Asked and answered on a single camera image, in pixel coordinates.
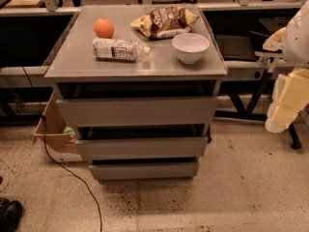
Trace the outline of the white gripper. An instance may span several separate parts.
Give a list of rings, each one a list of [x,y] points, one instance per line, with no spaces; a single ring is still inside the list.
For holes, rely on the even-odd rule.
[[[296,69],[288,75],[279,74],[271,98],[265,128],[280,133],[309,104],[309,70]]]

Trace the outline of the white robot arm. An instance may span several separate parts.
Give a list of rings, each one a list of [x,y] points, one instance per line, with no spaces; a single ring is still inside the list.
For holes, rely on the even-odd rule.
[[[281,50],[283,60],[295,69],[279,74],[274,85],[265,127],[269,132],[286,130],[298,113],[309,104],[309,1],[284,28],[263,44],[267,51]]]

